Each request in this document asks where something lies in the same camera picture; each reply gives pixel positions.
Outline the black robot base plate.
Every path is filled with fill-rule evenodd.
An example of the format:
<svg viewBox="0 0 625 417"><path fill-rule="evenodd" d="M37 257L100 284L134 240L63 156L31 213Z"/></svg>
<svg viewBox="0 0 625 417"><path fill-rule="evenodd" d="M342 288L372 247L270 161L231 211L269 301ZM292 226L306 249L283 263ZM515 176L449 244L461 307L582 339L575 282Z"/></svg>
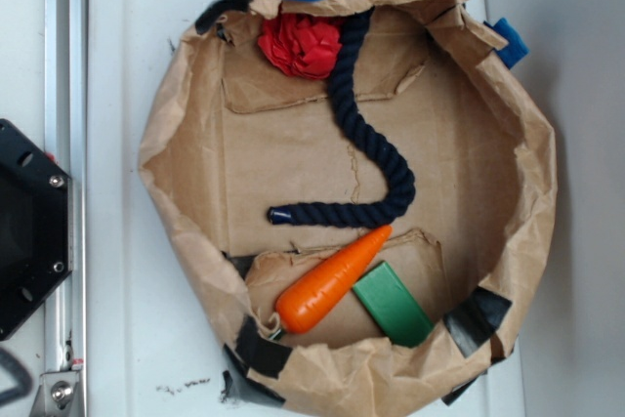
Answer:
<svg viewBox="0 0 625 417"><path fill-rule="evenodd" d="M10 339L67 278L71 178L1 120L1 339Z"/></svg>

